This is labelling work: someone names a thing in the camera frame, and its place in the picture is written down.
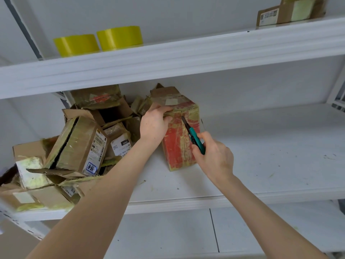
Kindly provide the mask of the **person's left hand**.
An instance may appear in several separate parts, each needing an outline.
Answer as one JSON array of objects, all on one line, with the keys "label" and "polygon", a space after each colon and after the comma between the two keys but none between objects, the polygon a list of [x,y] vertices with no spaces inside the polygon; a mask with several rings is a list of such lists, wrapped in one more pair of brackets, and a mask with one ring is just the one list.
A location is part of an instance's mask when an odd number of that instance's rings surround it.
[{"label": "person's left hand", "polygon": [[166,135],[169,125],[163,122],[163,116],[165,113],[172,110],[172,107],[152,103],[150,108],[141,118],[140,142],[144,142],[152,147],[157,147]]}]

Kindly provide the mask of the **person's right hand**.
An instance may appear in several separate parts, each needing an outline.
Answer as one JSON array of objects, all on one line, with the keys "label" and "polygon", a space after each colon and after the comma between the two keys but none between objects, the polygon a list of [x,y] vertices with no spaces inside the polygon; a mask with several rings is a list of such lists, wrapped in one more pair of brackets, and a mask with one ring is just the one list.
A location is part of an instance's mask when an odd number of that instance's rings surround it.
[{"label": "person's right hand", "polygon": [[218,188],[234,178],[234,156],[222,142],[213,140],[212,144],[204,144],[205,155],[201,154],[196,145],[192,145],[192,153],[201,170]]}]

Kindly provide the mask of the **teal utility knife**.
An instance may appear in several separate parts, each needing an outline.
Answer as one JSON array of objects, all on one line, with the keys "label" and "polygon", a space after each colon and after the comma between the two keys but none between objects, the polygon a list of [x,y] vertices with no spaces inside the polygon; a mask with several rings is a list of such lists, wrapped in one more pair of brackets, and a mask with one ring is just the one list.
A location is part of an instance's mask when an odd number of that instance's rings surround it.
[{"label": "teal utility knife", "polygon": [[182,121],[183,121],[183,123],[184,123],[184,125],[188,131],[189,138],[190,138],[192,144],[196,145],[199,148],[201,154],[205,155],[206,148],[203,145],[203,143],[201,142],[201,140],[199,139],[199,137],[197,136],[196,131],[194,130],[194,128],[192,126],[190,126],[188,124],[188,122],[184,116],[181,116],[181,119],[182,119]]}]

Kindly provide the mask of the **red printed cardboard box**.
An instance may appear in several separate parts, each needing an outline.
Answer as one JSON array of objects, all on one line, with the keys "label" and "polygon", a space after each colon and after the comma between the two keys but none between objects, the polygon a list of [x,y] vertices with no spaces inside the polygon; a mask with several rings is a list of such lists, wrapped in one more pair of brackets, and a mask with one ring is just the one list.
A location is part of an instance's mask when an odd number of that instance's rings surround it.
[{"label": "red printed cardboard box", "polygon": [[160,83],[150,91],[150,99],[161,106],[171,107],[172,110],[164,113],[164,117],[171,116],[168,130],[162,146],[170,171],[175,171],[196,163],[192,154],[192,142],[182,120],[200,132],[199,106],[186,96],[182,95],[174,86],[163,87]]}]

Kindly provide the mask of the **person's left forearm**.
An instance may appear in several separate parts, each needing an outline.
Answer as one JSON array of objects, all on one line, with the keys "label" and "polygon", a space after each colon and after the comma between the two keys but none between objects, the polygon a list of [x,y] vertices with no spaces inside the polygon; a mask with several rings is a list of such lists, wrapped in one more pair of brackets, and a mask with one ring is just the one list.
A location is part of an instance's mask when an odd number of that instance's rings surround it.
[{"label": "person's left forearm", "polygon": [[103,259],[140,173],[162,139],[141,136],[127,155],[69,211],[26,259]]}]

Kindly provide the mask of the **person's right forearm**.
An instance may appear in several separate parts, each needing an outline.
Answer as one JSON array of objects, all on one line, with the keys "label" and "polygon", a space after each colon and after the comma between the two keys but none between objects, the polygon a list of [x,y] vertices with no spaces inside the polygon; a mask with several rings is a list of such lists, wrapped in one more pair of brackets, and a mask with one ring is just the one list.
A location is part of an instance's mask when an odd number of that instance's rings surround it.
[{"label": "person's right forearm", "polygon": [[207,174],[243,218],[268,259],[328,259],[231,173]]}]

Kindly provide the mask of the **white metal shelf unit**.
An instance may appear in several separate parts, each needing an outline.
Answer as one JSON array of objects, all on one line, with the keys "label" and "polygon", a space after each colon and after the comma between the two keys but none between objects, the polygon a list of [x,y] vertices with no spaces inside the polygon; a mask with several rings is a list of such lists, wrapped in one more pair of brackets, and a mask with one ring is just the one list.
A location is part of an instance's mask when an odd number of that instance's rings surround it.
[{"label": "white metal shelf unit", "polygon": [[[256,28],[280,0],[0,0],[0,174],[12,146],[58,135],[70,90],[157,83],[199,105],[235,175],[324,252],[345,252],[345,0],[324,18]],[[143,45],[102,51],[97,32],[139,26]],[[93,34],[61,57],[53,39]]]}]

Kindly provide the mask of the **pile of taped cardboard boxes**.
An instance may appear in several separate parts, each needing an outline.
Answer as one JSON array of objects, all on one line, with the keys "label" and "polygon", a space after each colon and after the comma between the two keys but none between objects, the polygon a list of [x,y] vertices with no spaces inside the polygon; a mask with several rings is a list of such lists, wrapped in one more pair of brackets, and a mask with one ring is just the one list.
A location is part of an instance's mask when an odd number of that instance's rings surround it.
[{"label": "pile of taped cardboard boxes", "polygon": [[73,91],[75,102],[63,109],[59,136],[12,147],[14,165],[0,176],[0,200],[16,211],[67,209],[80,194],[72,180],[97,177],[124,154],[115,150],[115,136],[131,143],[138,138],[140,117],[150,97],[128,104],[117,85]]}]

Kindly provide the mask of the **yellow tape roll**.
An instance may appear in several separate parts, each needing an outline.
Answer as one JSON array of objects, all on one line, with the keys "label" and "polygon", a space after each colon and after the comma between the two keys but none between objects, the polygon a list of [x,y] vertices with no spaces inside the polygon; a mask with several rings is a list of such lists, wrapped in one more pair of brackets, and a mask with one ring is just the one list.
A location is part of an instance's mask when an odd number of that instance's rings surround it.
[{"label": "yellow tape roll", "polygon": [[96,37],[93,34],[59,37],[54,38],[53,41],[63,58],[100,52]]},{"label": "yellow tape roll", "polygon": [[102,51],[113,51],[143,45],[139,26],[123,26],[101,30],[97,37]]}]

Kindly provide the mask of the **small white-labelled cardboard box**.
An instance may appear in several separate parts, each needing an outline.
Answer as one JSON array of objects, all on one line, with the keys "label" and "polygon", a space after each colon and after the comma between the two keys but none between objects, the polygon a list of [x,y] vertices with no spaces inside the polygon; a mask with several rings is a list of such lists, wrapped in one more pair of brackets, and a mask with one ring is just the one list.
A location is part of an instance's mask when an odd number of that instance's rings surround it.
[{"label": "small white-labelled cardboard box", "polygon": [[274,6],[258,11],[256,27],[270,26],[278,23],[280,6]]}]

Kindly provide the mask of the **yellow-taped brown cardboard box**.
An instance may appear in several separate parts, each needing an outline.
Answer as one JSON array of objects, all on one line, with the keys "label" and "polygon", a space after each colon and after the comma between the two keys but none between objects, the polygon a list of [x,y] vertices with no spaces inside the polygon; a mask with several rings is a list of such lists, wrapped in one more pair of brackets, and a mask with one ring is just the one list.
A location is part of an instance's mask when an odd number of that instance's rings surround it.
[{"label": "yellow-taped brown cardboard box", "polygon": [[286,18],[284,22],[296,22],[322,18],[326,14],[328,0],[281,0]]}]

